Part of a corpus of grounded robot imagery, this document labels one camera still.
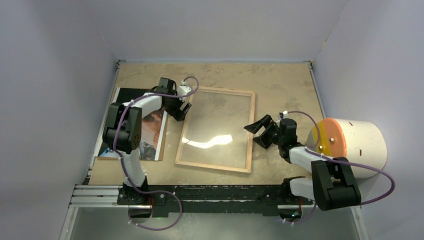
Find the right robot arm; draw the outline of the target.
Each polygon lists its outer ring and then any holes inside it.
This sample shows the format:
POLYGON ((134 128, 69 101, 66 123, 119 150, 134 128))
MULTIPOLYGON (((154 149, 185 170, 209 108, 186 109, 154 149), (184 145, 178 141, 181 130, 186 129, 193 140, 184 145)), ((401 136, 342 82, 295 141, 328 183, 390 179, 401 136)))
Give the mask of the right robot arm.
POLYGON ((252 139, 254 143, 264 149, 276 145, 282 159, 311 173, 311 178, 297 176, 283 180, 280 196, 284 202, 292 204, 303 197, 314 201, 322 211, 358 206, 362 202, 348 159, 314 153, 298 142, 295 120, 282 118, 275 122, 267 114, 244 126, 244 130, 256 135, 252 139))

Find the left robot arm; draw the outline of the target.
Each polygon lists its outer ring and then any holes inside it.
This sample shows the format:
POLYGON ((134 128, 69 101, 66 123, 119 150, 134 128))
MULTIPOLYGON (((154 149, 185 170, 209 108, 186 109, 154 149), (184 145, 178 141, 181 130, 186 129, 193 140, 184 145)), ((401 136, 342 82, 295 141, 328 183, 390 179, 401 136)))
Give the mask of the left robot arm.
POLYGON ((131 189, 129 197, 136 204, 146 203, 151 194, 140 160, 135 156, 142 138, 143 118, 154 111, 163 110, 176 121, 184 121, 192 107, 188 99, 198 91, 199 86, 199 80, 194 76, 186 77, 180 85, 162 77, 157 86, 143 95, 109 106, 102 140, 117 155, 124 174, 122 188, 125 191, 131 189), (187 84, 189 79, 195 80, 195 88, 187 84))

